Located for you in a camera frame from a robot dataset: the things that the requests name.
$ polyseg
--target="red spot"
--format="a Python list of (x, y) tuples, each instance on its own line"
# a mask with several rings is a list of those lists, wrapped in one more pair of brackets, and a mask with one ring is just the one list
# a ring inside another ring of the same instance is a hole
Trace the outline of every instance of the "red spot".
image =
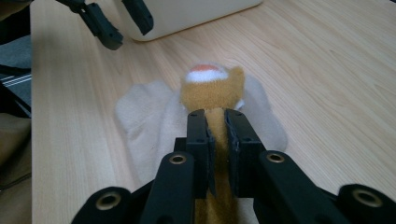
[(192, 72), (202, 72), (208, 70), (219, 70), (215, 65), (212, 64), (198, 64), (195, 65), (190, 71)]

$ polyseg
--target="screw hole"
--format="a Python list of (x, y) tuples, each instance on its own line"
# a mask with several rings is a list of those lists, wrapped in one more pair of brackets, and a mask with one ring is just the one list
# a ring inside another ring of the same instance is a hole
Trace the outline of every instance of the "screw hole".
[(117, 206), (121, 201), (121, 196), (116, 191), (103, 194), (96, 201), (96, 208), (99, 210), (109, 210)]
[(171, 157), (171, 158), (169, 159), (169, 161), (170, 161), (171, 163), (175, 164), (175, 165), (182, 164), (182, 163), (184, 163), (186, 160), (187, 160), (187, 158), (186, 158), (185, 156), (183, 156), (183, 155), (175, 155), (175, 156), (173, 156), (173, 157)]
[(370, 207), (380, 207), (382, 206), (382, 200), (378, 198), (375, 194), (364, 189), (354, 189), (352, 195), (356, 201), (363, 203)]
[(279, 154), (271, 153), (267, 155), (267, 160), (271, 162), (283, 162), (285, 158)]

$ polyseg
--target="white container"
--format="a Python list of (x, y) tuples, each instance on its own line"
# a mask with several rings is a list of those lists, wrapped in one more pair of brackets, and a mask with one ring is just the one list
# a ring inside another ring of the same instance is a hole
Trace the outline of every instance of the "white container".
[(257, 6), (262, 0), (144, 0), (154, 19), (154, 28), (142, 35), (121, 0), (117, 9), (125, 22), (128, 36), (149, 41), (192, 26)]

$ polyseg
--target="black clamp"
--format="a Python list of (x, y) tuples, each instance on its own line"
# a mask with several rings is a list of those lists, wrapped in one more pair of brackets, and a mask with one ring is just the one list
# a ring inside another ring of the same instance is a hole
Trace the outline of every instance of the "black clamp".
[(123, 36), (107, 20), (101, 8), (96, 3), (86, 5), (85, 0), (56, 0), (68, 7), (87, 24), (94, 36), (97, 36), (108, 49), (118, 49), (122, 45)]
[[(235, 197), (254, 198), (261, 224), (396, 223), (396, 203), (378, 190), (354, 184), (333, 195), (287, 154), (266, 150), (244, 114), (227, 109), (225, 122), (230, 187)], [(187, 138), (176, 139), (153, 181), (133, 193), (114, 187), (94, 193), (72, 223), (193, 223), (194, 199), (214, 185), (213, 150), (204, 111), (190, 113)]]

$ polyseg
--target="wooden table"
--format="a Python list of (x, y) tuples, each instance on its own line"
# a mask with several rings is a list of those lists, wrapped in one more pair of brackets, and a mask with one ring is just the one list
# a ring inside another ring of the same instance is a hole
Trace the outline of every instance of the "wooden table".
[[(96, 1), (126, 34), (113, 1)], [(267, 91), (287, 153), (320, 187), (361, 183), (396, 200), (396, 4), (264, 0), (220, 20), (111, 51), (55, 1), (32, 4), (33, 221), (70, 223), (130, 175), (116, 102), (135, 83), (173, 89), (195, 63), (241, 65)]]

